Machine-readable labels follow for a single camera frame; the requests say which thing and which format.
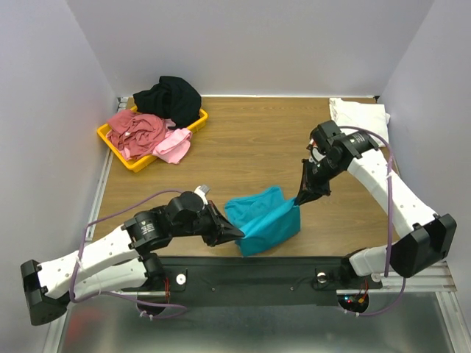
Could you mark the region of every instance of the black cloth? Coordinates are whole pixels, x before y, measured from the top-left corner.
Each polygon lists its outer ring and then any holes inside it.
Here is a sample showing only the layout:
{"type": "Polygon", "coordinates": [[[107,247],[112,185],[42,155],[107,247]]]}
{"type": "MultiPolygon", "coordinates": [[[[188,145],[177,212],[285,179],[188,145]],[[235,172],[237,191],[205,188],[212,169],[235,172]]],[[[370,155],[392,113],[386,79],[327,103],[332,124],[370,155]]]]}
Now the black cloth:
{"type": "Polygon", "coordinates": [[[201,96],[180,77],[161,76],[150,90],[134,93],[138,112],[171,119],[176,129],[191,125],[199,119],[201,96]]]}

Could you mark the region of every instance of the screw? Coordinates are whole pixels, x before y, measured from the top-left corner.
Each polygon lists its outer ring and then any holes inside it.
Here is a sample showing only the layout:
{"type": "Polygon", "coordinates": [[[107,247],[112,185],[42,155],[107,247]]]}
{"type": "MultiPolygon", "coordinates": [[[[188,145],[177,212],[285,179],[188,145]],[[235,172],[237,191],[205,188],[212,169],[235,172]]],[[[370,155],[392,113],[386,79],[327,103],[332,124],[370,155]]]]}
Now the screw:
{"type": "Polygon", "coordinates": [[[371,279],[373,280],[373,282],[381,282],[381,275],[380,274],[371,274],[371,279]]]}
{"type": "Polygon", "coordinates": [[[317,274],[317,282],[319,282],[321,285],[327,283],[327,274],[325,274],[324,272],[319,272],[317,274]]]}
{"type": "Polygon", "coordinates": [[[186,282],[186,276],[184,274],[179,274],[176,278],[176,281],[179,285],[184,285],[186,282]]]}

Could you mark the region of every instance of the metal floor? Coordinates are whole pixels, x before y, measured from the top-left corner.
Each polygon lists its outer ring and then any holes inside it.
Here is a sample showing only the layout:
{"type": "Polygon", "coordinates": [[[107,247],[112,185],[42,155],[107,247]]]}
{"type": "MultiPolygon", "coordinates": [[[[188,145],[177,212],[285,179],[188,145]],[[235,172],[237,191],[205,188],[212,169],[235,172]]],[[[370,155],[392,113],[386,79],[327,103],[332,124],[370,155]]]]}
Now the metal floor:
{"type": "MultiPolygon", "coordinates": [[[[371,294],[380,309],[396,293],[371,294]]],[[[435,293],[406,293],[373,318],[335,307],[200,307],[170,320],[140,318],[132,303],[98,297],[72,308],[59,352],[454,352],[435,293]]]]}

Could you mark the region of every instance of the crumpled fabric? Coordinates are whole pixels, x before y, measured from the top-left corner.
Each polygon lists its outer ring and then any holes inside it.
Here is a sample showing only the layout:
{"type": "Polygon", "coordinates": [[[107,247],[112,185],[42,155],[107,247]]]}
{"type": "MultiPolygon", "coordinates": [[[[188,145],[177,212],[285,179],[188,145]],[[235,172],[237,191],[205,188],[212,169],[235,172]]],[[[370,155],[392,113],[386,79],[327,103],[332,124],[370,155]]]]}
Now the crumpled fabric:
{"type": "Polygon", "coordinates": [[[187,127],[199,119],[201,96],[181,77],[161,76],[150,90],[132,96],[138,112],[171,119],[176,124],[171,129],[187,127]]]}
{"type": "Polygon", "coordinates": [[[165,122],[167,127],[165,139],[156,145],[152,154],[167,163],[178,164],[190,149],[193,133],[185,128],[170,130],[169,128],[175,126],[175,123],[170,119],[166,119],[165,122]]]}
{"type": "Polygon", "coordinates": [[[301,230],[300,207],[285,200],[279,186],[253,196],[231,199],[224,206],[227,219],[244,237],[235,243],[243,256],[264,252],[301,230]]]}
{"type": "Polygon", "coordinates": [[[138,114],[122,110],[108,120],[111,130],[107,133],[110,142],[127,160],[138,160],[152,151],[165,139],[167,128],[161,118],[152,114],[138,114]]]}

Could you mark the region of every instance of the teal cloth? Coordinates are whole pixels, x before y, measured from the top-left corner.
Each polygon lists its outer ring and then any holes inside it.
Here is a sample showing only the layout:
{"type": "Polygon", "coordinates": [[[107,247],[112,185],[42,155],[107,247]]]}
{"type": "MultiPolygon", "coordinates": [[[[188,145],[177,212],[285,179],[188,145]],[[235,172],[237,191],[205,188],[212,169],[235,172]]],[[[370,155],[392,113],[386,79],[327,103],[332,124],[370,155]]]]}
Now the teal cloth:
{"type": "Polygon", "coordinates": [[[227,219],[244,237],[235,243],[244,256],[264,252],[288,240],[301,230],[300,207],[285,200],[279,186],[264,192],[229,200],[224,206],[227,219]]]}

